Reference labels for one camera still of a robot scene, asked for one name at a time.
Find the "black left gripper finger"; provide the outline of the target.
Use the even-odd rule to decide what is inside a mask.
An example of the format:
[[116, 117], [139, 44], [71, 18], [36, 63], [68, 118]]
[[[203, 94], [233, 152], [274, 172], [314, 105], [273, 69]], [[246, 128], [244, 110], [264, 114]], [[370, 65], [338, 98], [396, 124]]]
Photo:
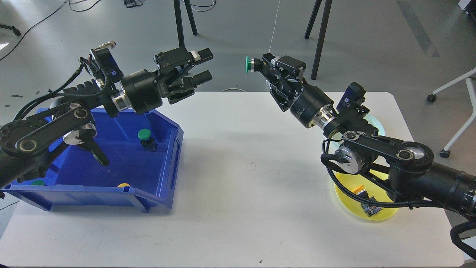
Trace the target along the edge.
[[209, 48], [205, 48], [200, 51], [192, 51], [192, 57], [194, 63], [204, 63], [214, 58], [213, 53]]
[[201, 85], [213, 79], [210, 71], [203, 71], [199, 74], [192, 76], [192, 85]]

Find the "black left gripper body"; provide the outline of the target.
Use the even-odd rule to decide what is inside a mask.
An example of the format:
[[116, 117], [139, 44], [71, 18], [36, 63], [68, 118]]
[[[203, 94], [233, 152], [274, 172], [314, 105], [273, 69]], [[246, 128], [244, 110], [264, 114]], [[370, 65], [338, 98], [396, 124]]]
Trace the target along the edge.
[[163, 104], [173, 105], [195, 93], [197, 81], [188, 71], [197, 64], [197, 51], [185, 47], [162, 51], [154, 56], [155, 71], [145, 69], [120, 79], [120, 89], [112, 95], [112, 107], [120, 112], [132, 108], [144, 114]]

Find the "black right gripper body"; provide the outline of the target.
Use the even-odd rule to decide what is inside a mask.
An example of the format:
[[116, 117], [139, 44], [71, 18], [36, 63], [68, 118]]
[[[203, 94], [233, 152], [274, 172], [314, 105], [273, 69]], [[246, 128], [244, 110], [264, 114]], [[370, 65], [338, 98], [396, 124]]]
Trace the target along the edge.
[[279, 108], [290, 113], [306, 128], [324, 129], [334, 118], [333, 100], [307, 82], [306, 64], [290, 56], [263, 55], [260, 73]]

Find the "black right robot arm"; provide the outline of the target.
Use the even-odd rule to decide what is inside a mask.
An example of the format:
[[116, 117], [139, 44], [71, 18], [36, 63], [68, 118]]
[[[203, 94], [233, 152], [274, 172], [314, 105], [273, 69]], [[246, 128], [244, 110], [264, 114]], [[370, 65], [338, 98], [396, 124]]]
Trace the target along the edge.
[[[259, 72], [282, 111], [290, 112], [306, 128], [319, 127], [326, 139], [321, 162], [334, 184], [348, 197], [381, 208], [435, 207], [466, 217], [453, 227], [454, 245], [475, 258], [475, 249], [460, 238], [475, 229], [475, 176], [434, 162], [433, 151], [424, 144], [379, 134], [365, 116], [365, 90], [351, 83], [341, 100], [333, 100], [303, 76], [306, 64], [290, 56], [266, 53], [261, 59], [246, 59], [246, 72]], [[391, 202], [379, 202], [345, 188], [335, 172], [361, 175], [385, 190]]]

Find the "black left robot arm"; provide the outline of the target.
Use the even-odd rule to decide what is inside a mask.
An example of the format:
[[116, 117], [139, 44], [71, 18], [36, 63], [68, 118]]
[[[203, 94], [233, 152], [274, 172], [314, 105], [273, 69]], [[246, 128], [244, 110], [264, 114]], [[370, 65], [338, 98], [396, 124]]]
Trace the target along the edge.
[[179, 47], [154, 56], [156, 70], [124, 75], [110, 53], [109, 41], [92, 49], [88, 58], [58, 90], [30, 102], [12, 122], [1, 127], [1, 188], [13, 181], [44, 178], [53, 161], [70, 145], [90, 151], [103, 166], [109, 160], [94, 141], [92, 109], [103, 106], [114, 118], [133, 109], [144, 114], [194, 95], [198, 85], [212, 80], [209, 71], [194, 76], [194, 66], [213, 59], [209, 48]]

